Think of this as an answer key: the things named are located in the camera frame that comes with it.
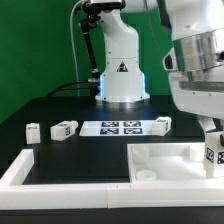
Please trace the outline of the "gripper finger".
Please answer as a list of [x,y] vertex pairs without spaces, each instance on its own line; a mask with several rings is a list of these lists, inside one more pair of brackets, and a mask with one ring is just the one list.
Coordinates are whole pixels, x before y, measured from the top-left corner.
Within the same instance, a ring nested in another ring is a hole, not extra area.
[[205,133],[209,133],[215,130],[215,124],[212,118],[199,116],[198,122]]

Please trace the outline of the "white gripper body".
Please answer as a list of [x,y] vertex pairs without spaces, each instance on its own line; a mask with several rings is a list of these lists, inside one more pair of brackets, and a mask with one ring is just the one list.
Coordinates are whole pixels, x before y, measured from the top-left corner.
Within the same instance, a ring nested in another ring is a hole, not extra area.
[[163,68],[176,107],[180,111],[224,120],[224,66],[209,69],[205,78],[189,81],[177,70],[174,49],[163,58]]

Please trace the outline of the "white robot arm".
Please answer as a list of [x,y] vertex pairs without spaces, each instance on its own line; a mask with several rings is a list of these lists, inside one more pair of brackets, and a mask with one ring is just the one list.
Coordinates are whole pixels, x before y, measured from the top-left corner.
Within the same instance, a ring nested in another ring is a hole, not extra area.
[[91,0],[100,6],[106,47],[101,97],[108,103],[145,97],[138,33],[122,12],[159,11],[171,32],[169,84],[176,107],[224,121],[224,0]]

